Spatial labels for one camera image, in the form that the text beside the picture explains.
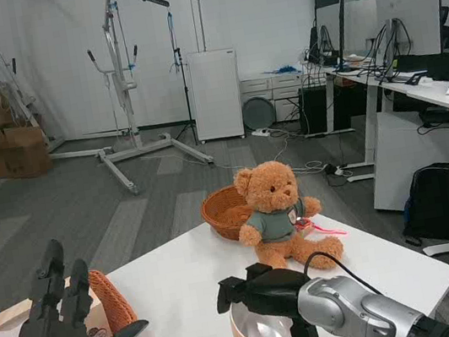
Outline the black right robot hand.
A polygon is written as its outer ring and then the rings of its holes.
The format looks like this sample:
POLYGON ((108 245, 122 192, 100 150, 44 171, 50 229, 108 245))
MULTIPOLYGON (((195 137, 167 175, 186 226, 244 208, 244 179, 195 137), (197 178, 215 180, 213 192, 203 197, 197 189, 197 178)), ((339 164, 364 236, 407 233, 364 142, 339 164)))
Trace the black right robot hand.
POLYGON ((253 264, 244 280, 219 282, 217 313, 229 315, 233 337, 319 337, 298 306, 300 288, 309 279, 299 271, 253 264))

